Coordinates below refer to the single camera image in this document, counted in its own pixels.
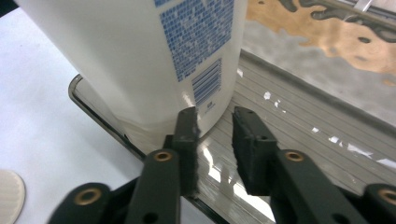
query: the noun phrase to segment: white bottle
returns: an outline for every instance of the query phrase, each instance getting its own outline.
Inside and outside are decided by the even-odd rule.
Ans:
[[[155,133],[162,141],[173,132],[178,111],[194,105],[205,134],[231,100],[246,0],[17,3],[130,138],[150,141],[137,135]]]

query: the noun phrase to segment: beige object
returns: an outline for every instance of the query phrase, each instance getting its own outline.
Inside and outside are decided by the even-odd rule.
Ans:
[[[22,179],[12,171],[0,170],[0,223],[12,224],[17,220],[24,197]]]
[[[277,33],[285,29],[289,35],[303,36],[307,40],[301,46],[319,47],[328,57],[344,58],[355,68],[396,75],[395,43],[382,40],[370,28],[354,22],[313,20],[311,13],[326,7],[301,7],[296,0],[293,3],[296,12],[289,12],[278,1],[249,0],[247,20],[258,21]]]

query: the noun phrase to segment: black plastic part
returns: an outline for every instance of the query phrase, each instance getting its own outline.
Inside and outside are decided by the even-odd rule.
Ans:
[[[163,141],[163,148],[172,148],[173,135],[168,134],[165,136],[165,141]]]
[[[362,214],[361,212],[361,196],[350,192],[349,190],[338,187],[338,190],[346,197],[346,199]]]
[[[276,176],[298,223],[368,223],[303,152],[278,151]]]
[[[277,199],[271,197],[270,206],[276,223],[297,223],[297,216],[288,199]]]
[[[179,223],[178,155],[169,149],[148,154],[125,223]]]
[[[180,157],[180,193],[182,196],[194,196],[198,193],[198,138],[199,129],[195,107],[178,113],[175,134],[172,137],[172,149]]]
[[[367,186],[361,197],[361,213],[370,223],[396,223],[396,188],[386,184]]]
[[[248,194],[270,194],[273,181],[269,166],[277,151],[275,137],[259,116],[249,109],[236,106],[233,113],[233,153],[238,174]]]
[[[15,4],[12,0],[2,0],[0,1],[0,17],[8,14],[8,12],[18,8],[18,5]]]
[[[108,223],[106,208],[110,199],[108,186],[99,183],[82,185],[71,191],[52,215],[49,223]]]
[[[111,192],[111,199],[107,206],[108,223],[123,223],[128,212],[129,202],[134,194],[138,178]]]

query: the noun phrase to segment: bottle label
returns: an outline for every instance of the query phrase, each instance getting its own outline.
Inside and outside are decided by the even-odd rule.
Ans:
[[[192,80],[192,89],[197,107],[200,107],[221,87],[221,59],[215,61],[204,72]]]
[[[233,0],[185,0],[160,17],[180,82],[231,39]]]

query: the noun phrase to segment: white surface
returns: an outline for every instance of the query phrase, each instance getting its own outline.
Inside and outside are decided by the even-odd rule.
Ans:
[[[17,223],[47,222],[81,184],[115,189],[138,176],[141,162],[69,99],[78,72],[25,13],[2,17],[0,34],[0,169],[18,173],[26,187]],[[210,222],[183,204],[182,223]]]
[[[23,207],[25,189],[22,179],[9,170],[0,170],[0,223],[12,224]]]

